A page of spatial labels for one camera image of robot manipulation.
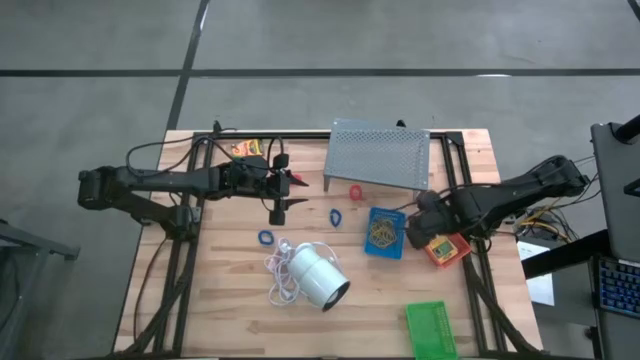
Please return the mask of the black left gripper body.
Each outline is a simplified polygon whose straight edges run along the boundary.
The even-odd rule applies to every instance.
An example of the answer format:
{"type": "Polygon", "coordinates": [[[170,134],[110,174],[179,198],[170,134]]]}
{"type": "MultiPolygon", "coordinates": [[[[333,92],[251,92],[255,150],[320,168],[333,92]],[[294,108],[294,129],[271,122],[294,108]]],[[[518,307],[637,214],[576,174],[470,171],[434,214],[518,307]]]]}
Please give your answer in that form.
{"type": "Polygon", "coordinates": [[[286,153],[276,155],[272,165],[259,156],[249,156],[245,161],[249,171],[251,196],[261,200],[263,207],[269,213],[270,225],[283,226],[291,184],[290,171],[287,170],[289,155],[286,153]]]}

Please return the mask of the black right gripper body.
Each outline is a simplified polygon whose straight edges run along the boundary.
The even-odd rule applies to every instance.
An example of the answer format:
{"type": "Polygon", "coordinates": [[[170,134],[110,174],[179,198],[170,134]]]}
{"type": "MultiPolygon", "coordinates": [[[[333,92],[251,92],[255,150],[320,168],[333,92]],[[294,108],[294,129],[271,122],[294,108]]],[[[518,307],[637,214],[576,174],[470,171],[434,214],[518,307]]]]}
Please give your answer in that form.
{"type": "Polygon", "coordinates": [[[436,236],[450,233],[450,208],[435,191],[417,197],[418,213],[408,218],[406,235],[414,249],[426,247],[436,236]]]}

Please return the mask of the yellow and green card box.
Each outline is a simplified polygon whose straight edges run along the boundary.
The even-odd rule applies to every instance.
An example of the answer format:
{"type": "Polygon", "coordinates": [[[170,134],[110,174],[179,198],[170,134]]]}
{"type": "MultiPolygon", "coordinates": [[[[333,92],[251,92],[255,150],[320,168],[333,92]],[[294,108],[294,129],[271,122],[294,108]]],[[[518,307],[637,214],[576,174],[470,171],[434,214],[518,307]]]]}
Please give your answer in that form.
{"type": "Polygon", "coordinates": [[[431,250],[440,263],[448,261],[458,253],[454,243],[446,236],[438,236],[431,242],[431,250]]]}

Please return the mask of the blue plastic basket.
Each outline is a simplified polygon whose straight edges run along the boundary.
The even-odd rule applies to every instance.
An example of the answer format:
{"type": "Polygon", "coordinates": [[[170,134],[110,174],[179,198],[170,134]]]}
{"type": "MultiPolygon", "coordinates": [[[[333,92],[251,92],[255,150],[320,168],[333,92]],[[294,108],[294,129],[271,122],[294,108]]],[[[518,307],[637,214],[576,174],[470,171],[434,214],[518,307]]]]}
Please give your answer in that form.
{"type": "Polygon", "coordinates": [[[369,212],[369,221],[365,232],[364,252],[371,256],[400,260],[404,251],[405,222],[406,215],[403,212],[372,207],[369,212]],[[369,241],[370,227],[378,218],[390,218],[394,222],[397,242],[386,249],[380,249],[369,241]]]}

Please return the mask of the orange plastic basket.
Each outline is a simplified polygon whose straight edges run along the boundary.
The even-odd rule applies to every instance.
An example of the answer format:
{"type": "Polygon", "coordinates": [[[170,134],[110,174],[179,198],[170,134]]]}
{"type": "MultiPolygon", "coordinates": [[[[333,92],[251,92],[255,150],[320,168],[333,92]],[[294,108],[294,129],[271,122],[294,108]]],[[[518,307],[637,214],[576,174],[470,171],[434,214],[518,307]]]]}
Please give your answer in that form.
{"type": "Polygon", "coordinates": [[[451,234],[451,235],[437,235],[434,239],[432,239],[429,244],[425,247],[425,251],[427,253],[427,255],[429,256],[429,258],[432,260],[432,262],[439,268],[446,268],[454,263],[456,263],[457,261],[461,260],[462,258],[464,258],[467,254],[469,254],[471,252],[471,247],[468,244],[468,242],[459,234],[459,233],[455,233],[455,234],[451,234]],[[446,236],[448,237],[456,246],[458,253],[451,257],[448,261],[444,262],[444,263],[440,263],[436,257],[434,256],[434,254],[432,253],[431,250],[431,242],[438,236],[446,236]]]}

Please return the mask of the long yellow rubber band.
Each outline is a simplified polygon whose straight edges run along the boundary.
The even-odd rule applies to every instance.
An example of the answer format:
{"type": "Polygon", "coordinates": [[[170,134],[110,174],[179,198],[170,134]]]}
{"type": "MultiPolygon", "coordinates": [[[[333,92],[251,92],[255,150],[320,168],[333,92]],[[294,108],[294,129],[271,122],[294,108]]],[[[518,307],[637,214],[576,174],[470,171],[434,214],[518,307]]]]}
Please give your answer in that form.
{"type": "Polygon", "coordinates": [[[387,243],[396,240],[393,221],[389,218],[378,218],[370,227],[370,239],[372,242],[387,243]]]}

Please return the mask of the white spotlight lamp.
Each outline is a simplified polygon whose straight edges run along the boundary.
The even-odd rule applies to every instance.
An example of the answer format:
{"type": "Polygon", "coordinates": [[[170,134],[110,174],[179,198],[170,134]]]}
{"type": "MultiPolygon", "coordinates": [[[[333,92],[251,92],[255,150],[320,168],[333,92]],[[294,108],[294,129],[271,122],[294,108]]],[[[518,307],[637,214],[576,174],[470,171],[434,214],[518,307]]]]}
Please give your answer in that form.
{"type": "Polygon", "coordinates": [[[342,271],[320,256],[311,243],[301,244],[295,249],[287,270],[299,290],[322,312],[333,308],[351,285],[342,271]]]}

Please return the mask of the black side desk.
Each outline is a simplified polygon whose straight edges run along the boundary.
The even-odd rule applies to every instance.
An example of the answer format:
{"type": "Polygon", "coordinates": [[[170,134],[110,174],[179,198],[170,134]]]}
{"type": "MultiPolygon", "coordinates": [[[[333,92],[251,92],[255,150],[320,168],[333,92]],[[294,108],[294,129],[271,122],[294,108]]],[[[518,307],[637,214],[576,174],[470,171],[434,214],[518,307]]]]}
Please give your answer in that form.
{"type": "Polygon", "coordinates": [[[597,255],[610,254],[609,231],[604,229],[570,244],[529,257],[521,263],[525,278],[532,279],[587,262],[597,255]]]}

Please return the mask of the yellow crayon box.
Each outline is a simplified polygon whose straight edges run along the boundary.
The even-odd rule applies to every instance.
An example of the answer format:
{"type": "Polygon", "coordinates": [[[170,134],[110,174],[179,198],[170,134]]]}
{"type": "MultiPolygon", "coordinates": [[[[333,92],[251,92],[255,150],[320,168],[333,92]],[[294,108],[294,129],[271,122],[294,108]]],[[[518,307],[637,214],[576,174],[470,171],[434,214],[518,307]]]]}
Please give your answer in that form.
{"type": "Polygon", "coordinates": [[[234,143],[231,145],[231,154],[234,158],[263,156],[262,141],[260,139],[248,139],[234,143]]]}

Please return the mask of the grey perforated metal shelf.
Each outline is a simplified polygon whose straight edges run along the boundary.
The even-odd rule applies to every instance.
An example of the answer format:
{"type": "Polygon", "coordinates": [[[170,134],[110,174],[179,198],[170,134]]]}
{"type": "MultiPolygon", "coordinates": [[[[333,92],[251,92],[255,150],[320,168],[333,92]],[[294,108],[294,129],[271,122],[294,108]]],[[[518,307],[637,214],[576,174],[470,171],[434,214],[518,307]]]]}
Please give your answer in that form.
{"type": "Polygon", "coordinates": [[[423,191],[429,188],[430,132],[363,120],[333,121],[324,167],[333,178],[423,191]]]}

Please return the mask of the green plastic basket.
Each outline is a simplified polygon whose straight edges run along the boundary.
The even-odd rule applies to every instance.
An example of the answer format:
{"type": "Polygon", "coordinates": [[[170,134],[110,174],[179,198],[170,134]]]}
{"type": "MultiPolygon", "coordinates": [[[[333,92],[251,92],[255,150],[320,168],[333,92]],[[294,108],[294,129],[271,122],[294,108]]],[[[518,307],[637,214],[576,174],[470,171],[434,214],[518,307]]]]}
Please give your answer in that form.
{"type": "Polygon", "coordinates": [[[407,326],[415,360],[458,360],[448,312],[443,301],[406,306],[407,326]]]}

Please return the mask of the white paper sheet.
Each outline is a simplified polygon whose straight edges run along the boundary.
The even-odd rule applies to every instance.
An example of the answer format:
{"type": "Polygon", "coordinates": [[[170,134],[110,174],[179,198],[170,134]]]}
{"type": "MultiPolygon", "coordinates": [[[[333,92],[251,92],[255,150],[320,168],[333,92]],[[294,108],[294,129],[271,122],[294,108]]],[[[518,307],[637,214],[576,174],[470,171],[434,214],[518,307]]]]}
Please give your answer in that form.
{"type": "MultiPolygon", "coordinates": [[[[531,244],[524,241],[518,241],[517,247],[519,257],[522,262],[533,256],[549,251],[548,247],[531,244]]],[[[551,274],[528,279],[526,283],[532,302],[548,306],[555,305],[553,277],[551,274]]]]}

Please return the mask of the black backlit keyboard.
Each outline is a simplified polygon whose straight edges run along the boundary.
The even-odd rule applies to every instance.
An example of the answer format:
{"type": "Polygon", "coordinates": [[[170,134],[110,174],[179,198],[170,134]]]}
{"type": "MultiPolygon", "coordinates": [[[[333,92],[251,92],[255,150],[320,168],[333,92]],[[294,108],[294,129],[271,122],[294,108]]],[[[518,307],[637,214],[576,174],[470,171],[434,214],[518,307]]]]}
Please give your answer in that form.
{"type": "Polygon", "coordinates": [[[595,261],[598,306],[640,319],[640,264],[600,257],[595,261]]]}

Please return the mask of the grey metal bench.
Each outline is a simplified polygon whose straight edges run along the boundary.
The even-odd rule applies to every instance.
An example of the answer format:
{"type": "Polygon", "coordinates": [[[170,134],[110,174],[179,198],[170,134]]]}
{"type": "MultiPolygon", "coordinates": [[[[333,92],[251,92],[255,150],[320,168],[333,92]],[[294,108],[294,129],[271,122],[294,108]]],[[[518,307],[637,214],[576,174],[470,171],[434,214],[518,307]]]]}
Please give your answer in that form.
{"type": "Polygon", "coordinates": [[[79,252],[0,220],[0,360],[13,359],[48,257],[75,261],[79,252]]]}

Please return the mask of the black aluminium rig frame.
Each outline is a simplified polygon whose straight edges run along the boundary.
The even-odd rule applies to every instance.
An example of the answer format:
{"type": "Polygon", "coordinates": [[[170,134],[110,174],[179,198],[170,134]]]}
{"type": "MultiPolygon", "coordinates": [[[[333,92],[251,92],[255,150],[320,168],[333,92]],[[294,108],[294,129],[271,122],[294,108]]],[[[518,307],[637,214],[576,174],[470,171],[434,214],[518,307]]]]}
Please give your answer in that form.
{"type": "MultiPolygon", "coordinates": [[[[309,187],[293,187],[291,195],[309,201],[293,206],[286,225],[268,224],[259,200],[234,197],[207,202],[195,255],[195,271],[185,320],[183,357],[315,357],[413,358],[405,307],[443,301],[458,354],[477,356],[478,342],[463,265],[436,267],[424,251],[405,242],[401,260],[368,256],[363,245],[369,209],[395,208],[413,197],[404,189],[362,184],[364,200],[351,201],[351,183],[333,179],[323,191],[328,130],[284,130],[290,167],[309,187]],[[342,213],[336,229],[329,212],[342,213]],[[264,259],[275,246],[263,246],[260,230],[274,232],[293,245],[323,242],[331,246],[351,281],[346,296],[323,313],[298,297],[295,304],[273,306],[267,297],[274,283],[264,259]]],[[[146,268],[163,240],[158,226],[145,227],[117,330],[114,351],[133,343],[134,305],[146,268]]],[[[518,249],[512,237],[499,233],[487,254],[497,301],[519,332],[538,349],[542,341],[518,249]]]]}

